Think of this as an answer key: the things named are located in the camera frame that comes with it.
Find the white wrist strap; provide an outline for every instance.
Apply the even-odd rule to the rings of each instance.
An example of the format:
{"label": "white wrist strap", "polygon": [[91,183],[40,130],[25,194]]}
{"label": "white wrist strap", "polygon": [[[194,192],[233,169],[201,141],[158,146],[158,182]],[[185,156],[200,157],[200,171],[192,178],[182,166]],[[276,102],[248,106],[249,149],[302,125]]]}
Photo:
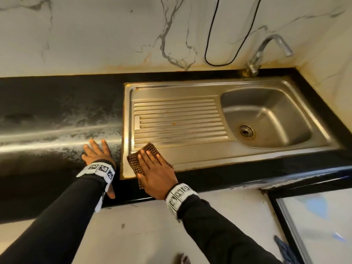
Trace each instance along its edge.
{"label": "white wrist strap", "polygon": [[166,203],[168,204],[169,209],[177,218],[177,212],[181,204],[187,199],[190,195],[198,195],[195,191],[191,189],[187,184],[181,183],[176,185],[166,197]]}
{"label": "white wrist strap", "polygon": [[99,202],[95,207],[95,212],[99,212],[101,209],[101,205],[103,204],[104,195],[108,191],[110,183],[112,182],[112,179],[114,178],[115,171],[112,168],[112,166],[109,164],[106,164],[104,162],[95,162],[95,163],[91,163],[90,165],[88,165],[84,169],[82,169],[82,171],[80,173],[78,173],[78,175],[76,177],[79,178],[79,177],[86,175],[86,174],[95,174],[100,177],[103,177],[107,183],[107,185],[105,187],[105,192],[100,197]]}

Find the drain strainer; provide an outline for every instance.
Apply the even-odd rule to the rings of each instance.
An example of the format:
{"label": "drain strainer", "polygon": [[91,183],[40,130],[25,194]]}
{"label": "drain strainer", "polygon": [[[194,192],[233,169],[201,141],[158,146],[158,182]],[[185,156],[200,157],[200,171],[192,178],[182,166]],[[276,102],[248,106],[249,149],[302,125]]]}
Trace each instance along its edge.
{"label": "drain strainer", "polygon": [[254,137],[254,131],[250,126],[241,125],[239,131],[240,135],[246,139],[251,139]]}

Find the faucet spout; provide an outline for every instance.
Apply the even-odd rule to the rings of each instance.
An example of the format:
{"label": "faucet spout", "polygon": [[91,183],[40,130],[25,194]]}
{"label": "faucet spout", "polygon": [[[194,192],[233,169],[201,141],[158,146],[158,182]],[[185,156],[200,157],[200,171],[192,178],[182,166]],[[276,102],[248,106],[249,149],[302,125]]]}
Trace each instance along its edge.
{"label": "faucet spout", "polygon": [[261,43],[261,45],[258,47],[256,53],[253,55],[251,60],[247,63],[246,70],[244,70],[244,72],[243,72],[244,76],[254,77],[254,76],[258,75],[258,70],[259,70],[260,66],[262,65],[262,61],[263,61],[264,49],[271,40],[276,41],[276,43],[284,51],[286,57],[290,57],[293,55],[293,51],[288,46],[288,44],[285,42],[283,37],[281,37],[278,34],[271,34],[268,37],[266,37],[266,39]]}

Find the brown checkered rag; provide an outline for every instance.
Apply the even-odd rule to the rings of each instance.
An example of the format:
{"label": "brown checkered rag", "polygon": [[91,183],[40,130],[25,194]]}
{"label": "brown checkered rag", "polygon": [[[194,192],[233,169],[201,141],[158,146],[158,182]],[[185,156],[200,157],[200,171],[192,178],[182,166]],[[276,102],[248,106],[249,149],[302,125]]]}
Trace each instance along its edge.
{"label": "brown checkered rag", "polygon": [[[156,147],[155,147],[152,143],[150,143],[150,142],[148,142],[148,144],[147,144],[146,146],[144,146],[142,149],[143,149],[145,152],[146,152],[146,151],[151,152],[152,155],[153,155],[156,159],[158,159],[158,158],[156,157],[156,155],[157,155],[157,154],[160,155],[160,153],[159,153],[159,151],[156,149]],[[133,169],[133,171],[134,171],[135,174],[139,173],[139,174],[145,175],[144,172],[143,172],[143,170],[142,170],[142,168],[141,168],[141,166],[139,165],[138,154],[139,154],[139,151],[138,151],[138,152],[135,152],[134,154],[128,155],[128,156],[127,156],[127,161],[129,162],[129,164],[130,164],[130,166],[131,166],[131,168]],[[170,167],[174,168],[174,166],[171,165],[171,164],[170,164],[169,162],[167,162],[166,160],[165,160],[165,162],[166,162],[166,164],[168,164]],[[140,182],[139,179],[138,179],[138,185],[139,185],[139,189],[143,189],[142,183]]]}

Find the electrical wire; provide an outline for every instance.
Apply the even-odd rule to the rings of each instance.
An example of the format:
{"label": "electrical wire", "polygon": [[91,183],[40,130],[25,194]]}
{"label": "electrical wire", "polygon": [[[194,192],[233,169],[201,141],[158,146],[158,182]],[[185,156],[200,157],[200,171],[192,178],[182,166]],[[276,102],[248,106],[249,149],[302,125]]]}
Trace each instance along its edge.
{"label": "electrical wire", "polygon": [[237,53],[235,54],[235,57],[231,60],[231,62],[228,62],[228,63],[226,63],[226,64],[214,65],[214,64],[211,64],[210,62],[208,62],[208,60],[207,60],[207,52],[208,52],[210,34],[211,34],[211,32],[212,32],[213,23],[214,23],[215,16],[216,16],[217,11],[218,11],[219,2],[220,2],[220,0],[217,1],[217,5],[216,5],[216,7],[215,7],[215,12],[214,12],[213,19],[212,19],[212,23],[211,23],[211,25],[210,25],[210,30],[209,30],[209,33],[208,33],[207,46],[206,46],[206,48],[205,48],[205,53],[204,53],[204,60],[205,60],[205,62],[207,62],[207,64],[210,65],[210,66],[227,66],[227,65],[230,65],[230,64],[236,59],[236,57],[237,57],[238,53],[240,52],[240,50],[241,50],[241,48],[242,48],[244,42],[246,41],[248,35],[250,34],[250,32],[251,32],[251,30],[252,30],[252,28],[253,28],[253,24],[254,24],[254,21],[256,20],[256,16],[257,16],[257,12],[258,12],[258,8],[259,8],[259,5],[260,5],[260,3],[261,3],[261,0],[258,1],[256,10],[255,10],[255,12],[254,12],[253,20],[252,20],[252,23],[251,23],[251,27],[249,28],[249,31],[248,31],[247,35],[245,36],[243,42],[241,43],[239,49],[237,50]]}

